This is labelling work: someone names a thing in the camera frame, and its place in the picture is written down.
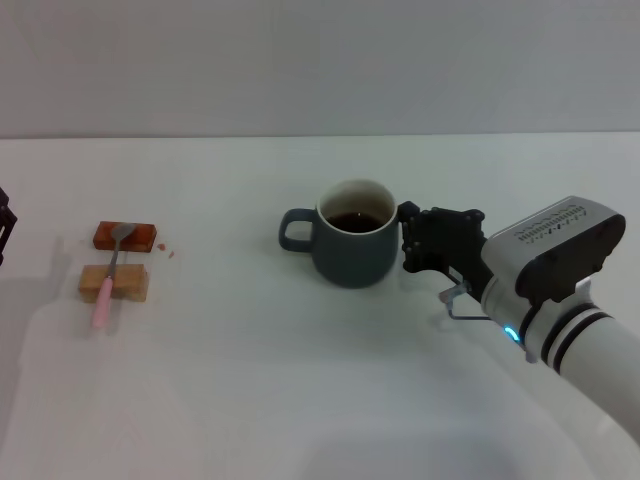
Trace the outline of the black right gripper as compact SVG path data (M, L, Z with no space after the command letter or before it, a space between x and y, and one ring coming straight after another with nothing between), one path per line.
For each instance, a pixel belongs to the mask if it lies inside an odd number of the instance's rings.
M469 284L469 295L480 301L493 274L481 259L486 242L485 219L477 209L422 210L411 201L397 208L402 229L403 268L409 273L433 270L453 278L451 269ZM416 241L410 224L416 223Z

